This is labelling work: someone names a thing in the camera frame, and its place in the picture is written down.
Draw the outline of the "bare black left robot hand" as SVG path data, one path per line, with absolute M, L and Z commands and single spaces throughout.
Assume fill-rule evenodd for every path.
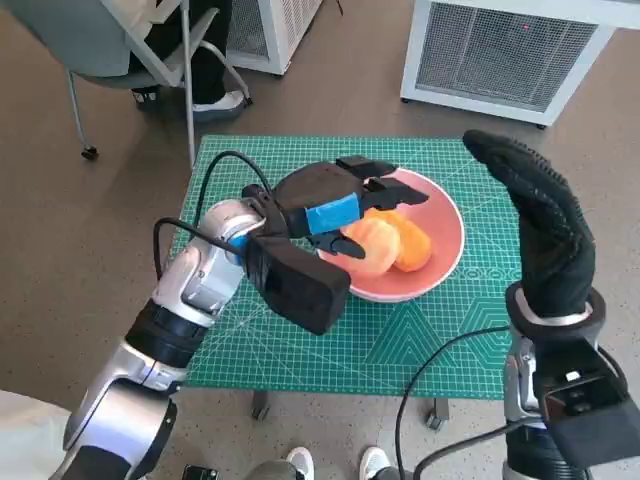
M 363 246 L 348 239 L 342 228 L 359 221 L 371 208 L 387 211 L 428 200 L 427 194 L 393 178 L 396 170 L 391 163 L 353 155 L 290 173 L 273 191 L 288 236 L 305 238 L 331 255 L 363 259 Z

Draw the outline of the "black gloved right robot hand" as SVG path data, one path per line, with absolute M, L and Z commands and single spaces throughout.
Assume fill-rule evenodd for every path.
M 505 136 L 468 130 L 466 149 L 502 183 L 519 214 L 521 287 L 540 318 L 586 310 L 595 243 L 567 180 L 534 149 Z

